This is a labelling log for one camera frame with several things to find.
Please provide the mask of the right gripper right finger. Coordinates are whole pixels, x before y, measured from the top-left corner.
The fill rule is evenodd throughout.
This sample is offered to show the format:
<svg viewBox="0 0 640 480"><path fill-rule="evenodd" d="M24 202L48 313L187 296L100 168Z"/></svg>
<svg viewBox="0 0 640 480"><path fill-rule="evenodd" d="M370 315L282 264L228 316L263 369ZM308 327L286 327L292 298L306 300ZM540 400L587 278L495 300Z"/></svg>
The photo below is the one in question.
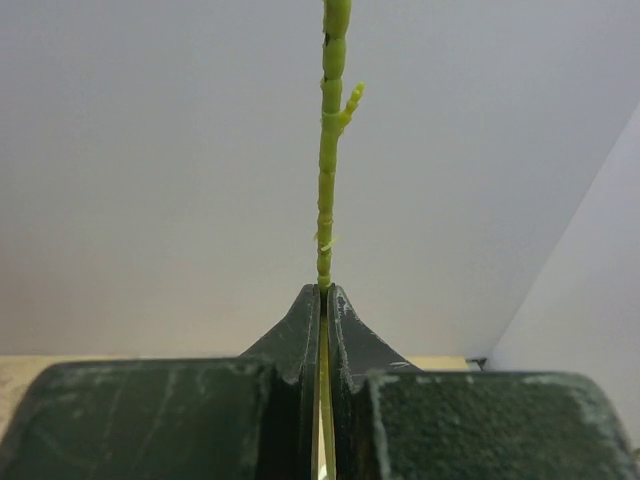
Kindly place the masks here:
<svg viewBox="0 0 640 480"><path fill-rule="evenodd" d="M428 371L327 296L333 479L635 479L607 396L565 372Z"/></svg>

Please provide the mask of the small pink rose stem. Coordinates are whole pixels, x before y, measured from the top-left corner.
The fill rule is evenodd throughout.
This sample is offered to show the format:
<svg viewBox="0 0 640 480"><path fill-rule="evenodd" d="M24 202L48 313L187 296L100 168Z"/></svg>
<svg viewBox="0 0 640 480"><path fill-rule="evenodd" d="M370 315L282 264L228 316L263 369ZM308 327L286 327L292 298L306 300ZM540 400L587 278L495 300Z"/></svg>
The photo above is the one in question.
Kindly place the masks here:
<svg viewBox="0 0 640 480"><path fill-rule="evenodd" d="M337 171L338 144L351 122L363 96L365 84L358 83L347 101L342 100L343 74L346 65L346 36L350 24L350 0L323 2L322 79L320 82L321 133L319 146L319 175L317 199L317 286L320 293L320 419L324 442L326 477L336 473L335 435L329 379L329 322L328 293L331 286L334 222L334 192Z"/></svg>

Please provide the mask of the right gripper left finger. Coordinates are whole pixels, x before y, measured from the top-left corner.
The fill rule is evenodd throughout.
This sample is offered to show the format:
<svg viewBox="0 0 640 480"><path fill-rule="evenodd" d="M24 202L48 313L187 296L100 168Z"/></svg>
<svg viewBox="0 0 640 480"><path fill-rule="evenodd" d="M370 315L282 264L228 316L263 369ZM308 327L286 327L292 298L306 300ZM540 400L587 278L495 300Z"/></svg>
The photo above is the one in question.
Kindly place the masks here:
<svg viewBox="0 0 640 480"><path fill-rule="evenodd" d="M224 358L56 363L1 442L5 479L313 479L320 295Z"/></svg>

